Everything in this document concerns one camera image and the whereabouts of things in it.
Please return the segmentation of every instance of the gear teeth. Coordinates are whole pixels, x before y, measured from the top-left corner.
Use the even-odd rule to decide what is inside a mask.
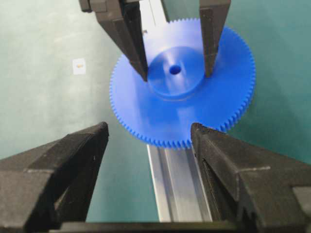
[[[173,20],[173,21],[170,21],[168,24],[175,24],[175,23],[182,23],[182,22],[185,22],[185,21],[191,21],[191,22],[194,22],[194,21],[199,21],[200,19],[198,18],[182,18],[182,19],[178,19],[178,20]],[[247,94],[246,94],[246,97],[245,97],[245,100],[243,101],[243,103],[241,104],[240,108],[238,108],[238,110],[231,116],[227,119],[227,121],[225,123],[223,123],[222,125],[220,125],[217,130],[219,131],[222,131],[222,132],[227,132],[228,130],[230,130],[232,127],[234,127],[234,125],[241,119],[241,117],[243,116],[243,114],[245,113],[245,111],[247,110],[248,106],[250,105],[252,99],[253,99],[253,96],[254,96],[254,90],[255,90],[255,86],[256,86],[256,65],[255,65],[255,59],[253,57],[253,54],[250,50],[250,48],[248,47],[248,45],[246,44],[246,42],[243,40],[242,37],[240,37],[240,35],[238,33],[236,33],[234,30],[226,27],[232,34],[233,36],[235,37],[235,39],[239,39],[243,42],[243,45],[245,46],[245,48],[247,49],[248,51],[248,55],[250,57],[250,61],[251,61],[251,69],[252,69],[252,77],[251,77],[251,83],[250,83],[250,89],[248,90]],[[119,123],[131,134],[133,135],[134,137],[136,137],[137,139],[145,142],[145,143],[148,143],[148,144],[151,144],[153,146],[156,146],[156,147],[164,147],[164,148],[172,148],[172,149],[190,149],[192,147],[191,145],[191,141],[189,139],[187,140],[182,140],[182,141],[161,141],[161,140],[158,140],[158,139],[154,139],[154,138],[149,138],[147,136],[143,136],[141,135],[139,132],[136,132],[134,131],[133,129],[131,129],[131,127],[129,125],[127,125],[123,120],[122,118],[119,116],[118,114],[118,110],[116,109],[116,106],[114,104],[114,100],[113,100],[113,78],[115,76],[115,73],[116,73],[116,69],[118,67],[118,64],[121,62],[121,59],[123,59],[125,56],[122,55],[113,71],[112,71],[112,74],[111,74],[111,80],[110,80],[110,84],[109,84],[109,100],[110,100],[110,104],[111,104],[111,109],[114,113],[114,115],[116,116],[117,120],[119,121]]]

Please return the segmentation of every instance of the blue plastic part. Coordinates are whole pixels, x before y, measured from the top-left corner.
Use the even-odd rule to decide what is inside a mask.
[[[148,32],[148,82],[123,55],[110,83],[119,122],[136,138],[165,148],[190,148],[194,122],[229,130],[251,102],[256,69],[246,43],[224,28],[211,77],[204,76],[200,21],[171,22]]]

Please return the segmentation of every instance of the black plastic jaw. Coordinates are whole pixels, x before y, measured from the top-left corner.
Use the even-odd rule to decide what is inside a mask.
[[[139,2],[90,0],[90,8],[132,67],[147,81],[148,64],[142,37]]]
[[[100,123],[0,160],[0,232],[85,221],[107,143],[108,125]]]
[[[200,19],[207,77],[213,73],[218,45],[230,5],[231,0],[200,0]]]
[[[261,233],[305,232],[311,215],[310,165],[197,123],[191,139],[207,195],[216,197],[209,199],[211,211],[220,220],[231,210],[235,220],[247,217]],[[219,198],[226,194],[236,209]]]

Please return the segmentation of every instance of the green table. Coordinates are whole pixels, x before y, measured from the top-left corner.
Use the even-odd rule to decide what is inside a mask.
[[[165,0],[170,19],[197,17],[197,0]],[[88,221],[157,221],[146,146],[109,104],[120,51],[77,0],[0,2],[0,158],[106,121],[110,140]],[[311,163],[308,0],[233,0],[227,24],[251,47],[253,103],[229,133]],[[73,75],[84,58],[86,75]]]

